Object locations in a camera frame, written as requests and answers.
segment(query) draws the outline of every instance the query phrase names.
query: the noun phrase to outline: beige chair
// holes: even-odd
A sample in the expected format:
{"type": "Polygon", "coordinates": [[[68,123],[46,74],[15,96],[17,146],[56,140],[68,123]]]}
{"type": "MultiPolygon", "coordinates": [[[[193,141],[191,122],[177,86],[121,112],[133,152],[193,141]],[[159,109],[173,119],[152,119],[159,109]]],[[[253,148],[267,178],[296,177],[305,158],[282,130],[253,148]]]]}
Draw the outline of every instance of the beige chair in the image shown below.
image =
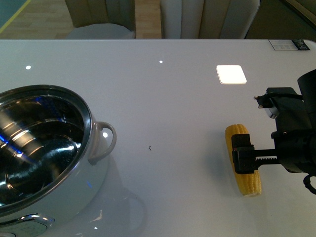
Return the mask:
{"type": "Polygon", "coordinates": [[[74,30],[67,39],[134,39],[134,0],[65,0],[74,30]]]}
{"type": "Polygon", "coordinates": [[[160,0],[166,39],[244,39],[260,0],[160,0]]]}

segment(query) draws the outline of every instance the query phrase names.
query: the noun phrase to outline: white table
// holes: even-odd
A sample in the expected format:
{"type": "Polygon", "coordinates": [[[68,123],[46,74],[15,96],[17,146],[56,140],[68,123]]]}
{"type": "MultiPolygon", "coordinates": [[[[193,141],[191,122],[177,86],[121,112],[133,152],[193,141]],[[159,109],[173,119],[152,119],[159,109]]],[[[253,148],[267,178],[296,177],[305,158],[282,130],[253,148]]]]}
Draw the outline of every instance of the white table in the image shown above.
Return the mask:
{"type": "Polygon", "coordinates": [[[1,40],[0,91],[69,88],[118,134],[96,198],[43,236],[314,236],[305,174],[262,166],[263,193],[242,197],[224,136],[243,123],[256,149],[274,148],[275,121],[253,96],[288,86],[300,94],[296,80],[316,68],[316,44],[306,43],[310,51],[268,40],[1,40]],[[241,65],[247,83],[221,84],[217,65],[241,65]]]}

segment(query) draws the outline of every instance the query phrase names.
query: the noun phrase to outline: stainless steel pot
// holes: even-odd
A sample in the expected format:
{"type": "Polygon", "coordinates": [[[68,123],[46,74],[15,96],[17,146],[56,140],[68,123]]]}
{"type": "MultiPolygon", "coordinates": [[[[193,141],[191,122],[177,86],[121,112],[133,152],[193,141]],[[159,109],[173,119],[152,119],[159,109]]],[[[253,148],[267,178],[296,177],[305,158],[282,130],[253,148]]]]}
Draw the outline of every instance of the stainless steel pot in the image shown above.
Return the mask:
{"type": "Polygon", "coordinates": [[[68,89],[1,93],[0,237],[34,237],[75,216],[99,190],[115,143],[114,128],[68,89]]]}

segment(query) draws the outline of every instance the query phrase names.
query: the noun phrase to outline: label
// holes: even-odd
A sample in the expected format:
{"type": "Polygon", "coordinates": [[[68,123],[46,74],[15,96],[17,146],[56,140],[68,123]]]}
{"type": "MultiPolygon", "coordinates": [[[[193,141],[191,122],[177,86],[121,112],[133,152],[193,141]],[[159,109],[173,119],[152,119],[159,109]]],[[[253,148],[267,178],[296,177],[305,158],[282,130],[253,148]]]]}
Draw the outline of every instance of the label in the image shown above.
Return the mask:
{"type": "Polygon", "coordinates": [[[302,39],[270,39],[274,50],[310,50],[302,39]]]}

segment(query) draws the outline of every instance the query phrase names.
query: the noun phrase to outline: corn cob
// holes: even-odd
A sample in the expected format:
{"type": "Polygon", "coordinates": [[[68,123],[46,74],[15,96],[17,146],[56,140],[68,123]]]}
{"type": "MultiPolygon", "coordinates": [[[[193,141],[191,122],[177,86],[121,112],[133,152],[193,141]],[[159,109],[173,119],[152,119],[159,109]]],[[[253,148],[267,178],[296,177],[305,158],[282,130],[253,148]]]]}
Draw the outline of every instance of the corn cob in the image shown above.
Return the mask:
{"type": "Polygon", "coordinates": [[[226,128],[225,138],[226,145],[233,167],[233,172],[235,174],[235,179],[237,181],[238,187],[244,197],[256,196],[261,193],[261,181],[260,174],[258,170],[255,170],[254,174],[237,174],[235,172],[233,163],[233,147],[232,147],[232,136],[234,134],[248,134],[247,128],[242,124],[234,124],[226,128]]]}

